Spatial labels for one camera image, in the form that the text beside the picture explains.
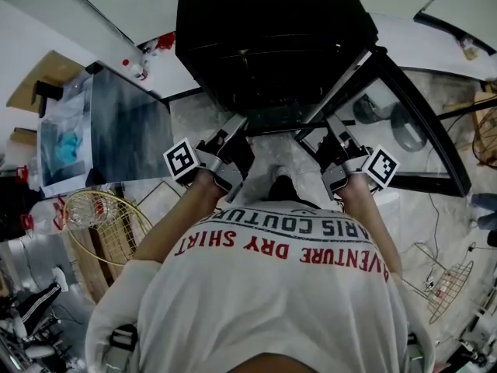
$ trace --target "blue object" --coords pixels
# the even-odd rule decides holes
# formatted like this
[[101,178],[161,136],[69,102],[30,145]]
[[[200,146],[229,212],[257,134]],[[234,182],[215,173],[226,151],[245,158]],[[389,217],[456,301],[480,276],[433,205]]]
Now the blue object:
[[78,138],[74,131],[65,133],[55,146],[55,156],[63,163],[74,163],[81,143],[82,139]]

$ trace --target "black frame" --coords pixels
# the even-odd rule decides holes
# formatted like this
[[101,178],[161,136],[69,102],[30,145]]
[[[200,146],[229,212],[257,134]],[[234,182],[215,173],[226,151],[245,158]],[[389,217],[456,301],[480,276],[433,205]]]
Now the black frame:
[[[451,34],[454,36],[457,40],[462,40],[464,37],[467,36],[467,32],[464,32],[463,30],[459,29],[458,27],[451,25],[441,19],[438,19],[434,16],[430,16],[428,14],[425,14],[424,12],[418,12],[414,18],[414,22],[417,23],[422,23],[423,25],[430,26],[432,28],[442,30],[443,32],[446,32],[448,34]],[[486,51],[488,55],[493,55],[497,51],[495,51],[494,48],[490,47],[487,43],[484,41],[478,39],[477,37],[474,37],[473,35],[470,35],[473,38],[473,44],[481,48],[482,50]]]
[[[387,56],[387,51],[384,48],[377,47],[372,51],[371,56],[325,104],[323,109],[312,119],[312,122],[323,121],[325,117],[336,112],[351,97],[356,96],[378,78],[385,83],[405,109],[418,121],[432,143],[433,149],[445,165],[448,175],[448,178],[444,178],[430,177],[423,175],[423,173],[417,175],[398,173],[391,180],[389,186],[417,192],[441,193],[456,197],[466,196],[471,188],[471,181],[453,142],[419,90]],[[315,156],[315,152],[308,147],[304,140],[312,131],[312,129],[300,131],[295,140],[306,152]]]

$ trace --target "white t-shirt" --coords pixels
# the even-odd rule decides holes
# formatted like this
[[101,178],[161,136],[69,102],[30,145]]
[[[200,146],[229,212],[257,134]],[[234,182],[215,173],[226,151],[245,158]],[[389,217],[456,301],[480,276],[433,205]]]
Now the white t-shirt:
[[319,373],[399,372],[414,331],[431,372],[433,349],[407,304],[359,223],[266,202],[199,221],[162,265],[129,262],[92,315],[87,362],[99,371],[112,330],[133,323],[144,373],[227,372],[263,353]]

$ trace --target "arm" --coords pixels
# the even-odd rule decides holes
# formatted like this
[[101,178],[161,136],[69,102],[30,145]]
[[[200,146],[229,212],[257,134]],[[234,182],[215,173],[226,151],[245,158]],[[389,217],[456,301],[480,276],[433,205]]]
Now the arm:
[[371,234],[390,272],[395,272],[401,277],[400,256],[371,195],[366,176],[364,174],[351,175],[349,183],[336,193],[343,199],[345,212],[361,223]]
[[212,174],[200,170],[175,207],[144,237],[134,259],[126,264],[92,313],[85,341],[89,367],[106,370],[103,358],[110,334],[121,325],[136,324],[141,299],[171,249],[193,224],[214,211],[222,196]]
[[199,170],[192,186],[141,241],[134,260],[163,263],[179,238],[200,219],[214,212],[222,197],[223,191],[214,183],[211,172]]

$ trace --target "shoe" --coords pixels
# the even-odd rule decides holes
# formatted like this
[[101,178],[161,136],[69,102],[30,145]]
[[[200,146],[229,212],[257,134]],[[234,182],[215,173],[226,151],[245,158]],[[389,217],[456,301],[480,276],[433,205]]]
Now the shoe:
[[61,290],[68,291],[68,282],[65,279],[65,275],[62,269],[59,267],[52,268],[52,274],[54,275],[54,282],[61,287]]
[[28,358],[37,359],[55,354],[55,348],[48,345],[30,345],[24,352]]
[[469,228],[475,229],[478,228],[478,219],[470,218],[469,219]]
[[20,339],[28,337],[26,327],[17,311],[13,314],[12,318],[0,320],[0,329],[15,334]]
[[286,166],[278,165],[272,168],[271,180],[273,181],[273,183],[276,182],[279,176],[287,176],[292,180],[292,182],[294,181],[294,179],[292,178],[292,173]]
[[473,195],[474,195],[473,188],[471,188],[466,195],[466,206],[468,208],[474,207],[474,205],[471,203],[471,199],[473,199]]

